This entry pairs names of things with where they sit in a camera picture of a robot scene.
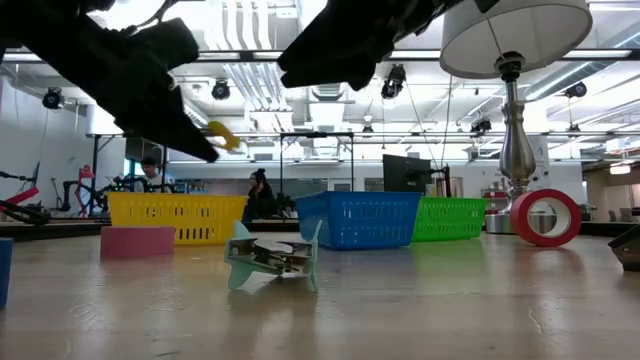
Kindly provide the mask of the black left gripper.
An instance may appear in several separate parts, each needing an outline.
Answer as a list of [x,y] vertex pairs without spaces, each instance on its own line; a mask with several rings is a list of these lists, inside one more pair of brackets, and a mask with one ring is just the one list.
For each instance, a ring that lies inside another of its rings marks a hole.
[[80,87],[125,133],[214,163],[219,153],[185,114],[168,69],[131,35],[84,14],[0,14],[0,38],[26,46]]

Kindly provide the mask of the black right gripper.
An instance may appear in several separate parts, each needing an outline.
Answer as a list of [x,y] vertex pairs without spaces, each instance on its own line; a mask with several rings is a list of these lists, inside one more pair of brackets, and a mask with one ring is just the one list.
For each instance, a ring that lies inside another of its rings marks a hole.
[[[438,17],[463,0],[327,0],[326,6],[282,52],[277,63],[285,72],[349,59],[379,61],[393,43],[420,35]],[[286,88],[347,83],[359,91],[370,76],[295,74],[282,76]]]

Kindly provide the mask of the small yellow stapler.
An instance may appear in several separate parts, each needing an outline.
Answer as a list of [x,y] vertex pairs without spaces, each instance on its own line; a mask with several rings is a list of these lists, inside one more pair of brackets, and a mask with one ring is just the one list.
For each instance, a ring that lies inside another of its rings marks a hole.
[[240,140],[236,137],[223,123],[218,121],[210,121],[207,125],[207,129],[215,136],[221,137],[223,142],[218,141],[213,143],[216,148],[224,150],[235,150],[240,146]]

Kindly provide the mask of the red tape roll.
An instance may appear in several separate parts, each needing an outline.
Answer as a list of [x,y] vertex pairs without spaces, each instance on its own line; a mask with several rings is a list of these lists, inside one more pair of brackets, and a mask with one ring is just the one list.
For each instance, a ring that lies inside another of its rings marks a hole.
[[[556,212],[556,223],[547,233],[539,233],[530,224],[530,210],[538,202],[548,203]],[[579,234],[580,207],[567,194],[556,189],[540,189],[520,195],[512,205],[510,224],[524,241],[539,247],[559,247]]]

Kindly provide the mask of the black monitor on arm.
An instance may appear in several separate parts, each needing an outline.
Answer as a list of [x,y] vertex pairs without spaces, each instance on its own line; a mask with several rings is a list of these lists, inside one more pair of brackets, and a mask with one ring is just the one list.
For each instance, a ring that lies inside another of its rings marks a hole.
[[444,196],[452,196],[450,167],[432,168],[431,161],[425,159],[384,154],[382,156],[385,192],[419,192],[427,194],[427,186],[434,174],[444,176]]

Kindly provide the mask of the person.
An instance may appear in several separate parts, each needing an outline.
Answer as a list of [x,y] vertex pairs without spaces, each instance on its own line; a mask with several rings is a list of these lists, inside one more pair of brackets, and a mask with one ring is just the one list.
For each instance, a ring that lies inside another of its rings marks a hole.
[[145,157],[141,161],[143,176],[138,177],[134,182],[135,192],[165,192],[172,193],[174,188],[167,180],[162,180],[159,173],[158,163],[152,157]]
[[245,223],[266,219],[276,214],[276,200],[265,173],[264,168],[259,168],[250,175],[251,188],[242,218]]

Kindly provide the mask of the yellow plastic basket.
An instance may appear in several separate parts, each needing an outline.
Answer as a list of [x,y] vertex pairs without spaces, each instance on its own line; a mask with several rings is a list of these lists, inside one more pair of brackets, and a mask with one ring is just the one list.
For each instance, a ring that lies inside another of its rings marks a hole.
[[176,245],[223,245],[240,221],[246,196],[111,192],[114,226],[164,226],[175,229]]

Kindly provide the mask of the blue plastic basket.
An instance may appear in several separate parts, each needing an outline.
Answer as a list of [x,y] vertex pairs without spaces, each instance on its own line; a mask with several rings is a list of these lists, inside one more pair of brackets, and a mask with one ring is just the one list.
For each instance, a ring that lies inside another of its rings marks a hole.
[[373,250],[411,242],[421,195],[324,191],[295,200],[301,236],[331,250]]

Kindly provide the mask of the green plastic basket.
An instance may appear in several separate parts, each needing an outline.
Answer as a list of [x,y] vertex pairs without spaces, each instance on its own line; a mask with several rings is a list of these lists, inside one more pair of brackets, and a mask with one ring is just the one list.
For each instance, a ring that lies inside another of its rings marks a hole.
[[476,238],[482,232],[486,205],[484,198],[422,197],[411,242]]

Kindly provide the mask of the silver lamp with white shade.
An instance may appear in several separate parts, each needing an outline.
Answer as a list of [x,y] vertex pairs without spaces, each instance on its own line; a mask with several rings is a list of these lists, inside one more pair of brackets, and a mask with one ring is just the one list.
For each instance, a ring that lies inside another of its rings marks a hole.
[[443,16],[440,66],[461,79],[504,82],[502,112],[506,126],[499,167],[508,180],[505,209],[485,217],[493,234],[511,234],[510,211],[528,191],[536,169],[524,130],[525,104],[517,80],[524,72],[544,68],[579,45],[591,31],[586,0],[499,0],[482,14],[468,3]]

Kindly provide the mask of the black metal stand frame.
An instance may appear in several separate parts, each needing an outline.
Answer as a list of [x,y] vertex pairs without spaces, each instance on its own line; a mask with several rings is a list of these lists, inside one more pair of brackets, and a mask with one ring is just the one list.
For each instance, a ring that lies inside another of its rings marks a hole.
[[284,140],[286,138],[292,137],[297,140],[299,137],[304,137],[308,139],[320,139],[320,138],[328,138],[334,137],[340,143],[341,138],[348,138],[350,140],[349,151],[351,152],[350,158],[350,191],[355,190],[355,171],[354,171],[354,133],[353,132],[322,132],[322,131],[312,131],[312,132],[284,132],[279,134],[279,186],[280,192],[285,193],[284,186]]

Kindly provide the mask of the red machine frame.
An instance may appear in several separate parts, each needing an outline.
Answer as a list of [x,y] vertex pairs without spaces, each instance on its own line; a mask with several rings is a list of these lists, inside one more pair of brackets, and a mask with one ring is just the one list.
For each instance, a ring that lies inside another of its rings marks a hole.
[[91,213],[89,207],[92,200],[93,190],[88,187],[85,182],[91,182],[94,179],[95,175],[90,165],[84,165],[79,169],[78,178],[76,180],[75,197],[79,204],[78,216],[81,218],[87,218]]

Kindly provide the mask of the black aluminium table frame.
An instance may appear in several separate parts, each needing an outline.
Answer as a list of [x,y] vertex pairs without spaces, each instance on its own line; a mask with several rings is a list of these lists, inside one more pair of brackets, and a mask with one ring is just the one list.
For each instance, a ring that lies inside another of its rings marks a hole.
[[[74,238],[94,236],[101,233],[101,228],[109,223],[80,222],[80,223],[52,223],[43,226],[32,226],[18,223],[0,224],[0,237],[12,238],[17,242]],[[636,223],[623,222],[585,222],[581,225],[579,234],[596,237],[617,237],[628,231]],[[253,222],[247,225],[251,232],[298,232],[297,222]]]

